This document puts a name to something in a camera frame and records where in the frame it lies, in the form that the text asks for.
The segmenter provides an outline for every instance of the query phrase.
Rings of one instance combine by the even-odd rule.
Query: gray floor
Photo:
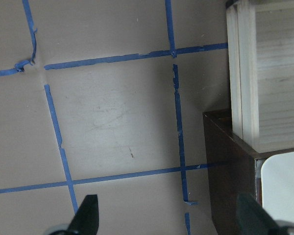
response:
[[[45,70],[46,64],[170,49],[165,1],[29,4],[38,28],[36,64],[0,77],[0,234],[48,234],[74,215],[68,186],[53,184],[66,176],[45,84],[73,181],[173,168],[180,166],[172,81],[177,64],[186,165],[206,163],[201,114],[229,106],[226,49]],[[225,43],[224,4],[172,0],[175,47]],[[31,53],[22,1],[0,1],[0,70]],[[98,194],[99,235],[187,234],[186,212],[193,235],[216,234],[207,170],[187,171],[187,181],[189,200],[198,205],[183,202],[180,172],[73,188],[78,204]]]

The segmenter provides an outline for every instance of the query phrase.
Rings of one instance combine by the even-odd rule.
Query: brown wooden furniture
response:
[[[257,153],[233,134],[230,110],[203,113],[212,220],[219,235],[238,235],[236,199],[239,192],[251,193],[261,204],[263,162],[270,156],[292,152],[285,149]]]

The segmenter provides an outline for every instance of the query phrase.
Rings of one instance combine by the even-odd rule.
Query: floor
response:
[[[99,235],[217,234],[201,114],[229,105],[224,3],[0,1],[0,235],[66,228],[87,194]]]

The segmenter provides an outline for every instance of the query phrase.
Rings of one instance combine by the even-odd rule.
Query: dark wooden cabinet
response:
[[[258,153],[232,132],[230,110],[203,113],[212,220],[219,235],[240,234],[236,199],[248,192],[261,204],[263,162],[270,156],[294,151]]]

